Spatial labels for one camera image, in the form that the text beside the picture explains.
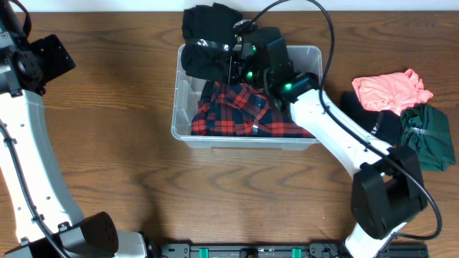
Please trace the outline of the red blue plaid shirt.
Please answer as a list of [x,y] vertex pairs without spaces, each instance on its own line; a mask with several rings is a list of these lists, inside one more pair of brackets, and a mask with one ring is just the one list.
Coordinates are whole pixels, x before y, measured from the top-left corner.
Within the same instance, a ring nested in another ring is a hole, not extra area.
[[191,122],[192,135],[312,138],[276,109],[261,89],[248,84],[207,81]]

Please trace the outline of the black garment with tape band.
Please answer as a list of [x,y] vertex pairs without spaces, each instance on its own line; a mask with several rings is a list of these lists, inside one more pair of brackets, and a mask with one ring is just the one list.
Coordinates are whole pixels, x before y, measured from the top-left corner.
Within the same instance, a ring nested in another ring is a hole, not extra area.
[[237,43],[234,25],[242,18],[241,12],[218,3],[184,10],[181,30],[185,47],[181,66],[188,76],[224,79],[227,59]]

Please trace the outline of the salmon pink garment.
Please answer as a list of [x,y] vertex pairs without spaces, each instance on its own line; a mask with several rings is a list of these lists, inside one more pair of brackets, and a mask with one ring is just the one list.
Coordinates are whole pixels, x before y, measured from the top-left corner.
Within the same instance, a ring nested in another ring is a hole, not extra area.
[[365,110],[390,110],[396,115],[416,104],[425,104],[434,95],[425,89],[422,78],[412,69],[386,75],[358,77],[351,85]]

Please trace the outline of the dark green garment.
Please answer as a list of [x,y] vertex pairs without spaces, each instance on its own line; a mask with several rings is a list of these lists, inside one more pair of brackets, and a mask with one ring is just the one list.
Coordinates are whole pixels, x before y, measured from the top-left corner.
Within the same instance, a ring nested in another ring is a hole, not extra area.
[[445,171],[456,164],[448,117],[429,104],[416,104],[400,115],[399,144],[413,149],[424,171]]

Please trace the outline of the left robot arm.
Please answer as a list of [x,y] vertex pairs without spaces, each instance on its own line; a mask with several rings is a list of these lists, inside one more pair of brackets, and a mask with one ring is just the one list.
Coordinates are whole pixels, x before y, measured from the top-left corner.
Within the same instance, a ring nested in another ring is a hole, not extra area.
[[50,142],[43,95],[75,63],[55,35],[28,40],[30,18],[1,1],[1,172],[14,207],[18,246],[8,257],[146,258],[138,232],[117,230],[100,212],[85,216],[73,199]]

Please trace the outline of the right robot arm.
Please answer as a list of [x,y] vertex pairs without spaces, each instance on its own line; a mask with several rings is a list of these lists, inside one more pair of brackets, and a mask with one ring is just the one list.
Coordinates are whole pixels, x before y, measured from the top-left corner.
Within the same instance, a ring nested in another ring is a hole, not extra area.
[[317,138],[347,170],[356,226],[344,251],[349,257],[378,257],[427,207],[417,154],[366,132],[331,102],[322,79],[295,71],[278,28],[243,24],[237,34],[242,46],[230,65],[230,78],[263,89],[279,111]]

